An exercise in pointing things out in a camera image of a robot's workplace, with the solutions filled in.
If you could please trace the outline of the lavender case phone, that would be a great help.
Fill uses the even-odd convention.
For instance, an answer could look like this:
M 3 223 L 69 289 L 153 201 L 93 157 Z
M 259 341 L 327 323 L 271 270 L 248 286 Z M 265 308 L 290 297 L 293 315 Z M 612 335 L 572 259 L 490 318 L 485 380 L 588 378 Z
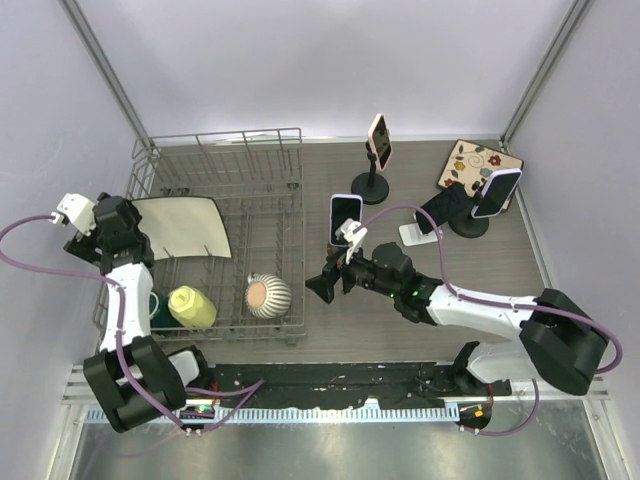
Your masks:
M 361 221 L 363 210 L 363 198 L 356 194 L 333 194 L 330 199 L 330 233 L 329 244 L 331 246 L 342 245 L 338 238 L 339 228 L 347 220 Z

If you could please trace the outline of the grey wire dish rack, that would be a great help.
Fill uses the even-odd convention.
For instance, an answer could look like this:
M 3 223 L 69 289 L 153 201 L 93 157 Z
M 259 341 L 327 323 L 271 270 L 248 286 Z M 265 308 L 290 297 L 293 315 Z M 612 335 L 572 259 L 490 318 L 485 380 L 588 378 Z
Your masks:
M 126 195 L 215 202 L 231 256 L 218 258 L 208 246 L 181 257 L 171 248 L 157 255 L 154 292 L 177 287 L 199 290 L 217 309 L 214 324 L 189 329 L 173 318 L 155 320 L 159 341 L 282 340 L 305 334 L 305 209 L 302 131 L 298 127 L 156 136 L 137 140 Z M 291 289 L 292 303 L 274 319 L 254 317 L 245 303 L 248 278 L 272 274 Z

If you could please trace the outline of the black case phone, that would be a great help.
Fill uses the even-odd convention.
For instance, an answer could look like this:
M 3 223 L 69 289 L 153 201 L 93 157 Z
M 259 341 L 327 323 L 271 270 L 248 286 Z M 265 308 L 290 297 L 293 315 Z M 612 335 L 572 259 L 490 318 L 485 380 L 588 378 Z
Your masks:
M 429 214 L 436 226 L 440 227 L 472 205 L 465 187 L 459 182 L 454 182 L 423 204 L 421 209 Z

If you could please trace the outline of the black round phone stand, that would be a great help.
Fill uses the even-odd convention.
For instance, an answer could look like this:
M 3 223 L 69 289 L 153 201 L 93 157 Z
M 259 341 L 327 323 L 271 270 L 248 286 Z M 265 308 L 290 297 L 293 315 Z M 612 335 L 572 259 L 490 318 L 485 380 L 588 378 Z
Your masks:
M 454 182 L 450 187 L 450 215 L 447 221 L 451 230 L 457 235 L 475 239 L 483 236 L 489 229 L 488 217 L 475 218 L 471 211 L 478 207 L 484 199 L 483 194 L 477 191 L 473 197 L 469 197 L 464 186 Z

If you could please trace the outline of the purple case phone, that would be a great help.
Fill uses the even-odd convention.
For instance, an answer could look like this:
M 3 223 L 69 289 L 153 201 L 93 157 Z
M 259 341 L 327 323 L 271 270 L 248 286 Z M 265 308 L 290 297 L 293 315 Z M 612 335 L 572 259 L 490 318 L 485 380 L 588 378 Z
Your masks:
M 472 218 L 489 218 L 498 215 L 503 205 L 514 193 L 522 176 L 519 168 L 493 172 L 478 192 L 479 198 L 471 210 Z

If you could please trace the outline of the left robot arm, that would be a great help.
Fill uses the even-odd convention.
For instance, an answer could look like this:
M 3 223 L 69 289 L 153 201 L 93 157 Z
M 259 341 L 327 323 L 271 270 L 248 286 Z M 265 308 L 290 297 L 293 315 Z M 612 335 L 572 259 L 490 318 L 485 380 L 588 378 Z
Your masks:
M 56 210 L 77 230 L 65 251 L 96 266 L 107 284 L 105 332 L 83 374 L 111 427 L 124 433 L 162 415 L 178 423 L 175 411 L 187 396 L 205 397 L 213 375 L 199 349 L 165 354 L 151 335 L 155 256 L 139 209 L 107 193 L 97 201 L 68 193 Z

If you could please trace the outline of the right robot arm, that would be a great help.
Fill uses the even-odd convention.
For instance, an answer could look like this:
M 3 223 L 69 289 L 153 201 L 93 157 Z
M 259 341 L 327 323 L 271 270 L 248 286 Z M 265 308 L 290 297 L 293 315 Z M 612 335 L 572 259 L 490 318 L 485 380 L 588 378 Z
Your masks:
M 499 345 L 469 342 L 456 357 L 451 380 L 465 395 L 497 381 L 537 378 L 564 393 L 584 395 L 609 344 L 559 290 L 507 297 L 448 286 L 418 272 L 394 242 L 377 246 L 371 258 L 340 248 L 305 285 L 331 303 L 337 283 L 344 293 L 361 287 L 391 298 L 394 309 L 412 323 L 464 327 L 504 338 Z

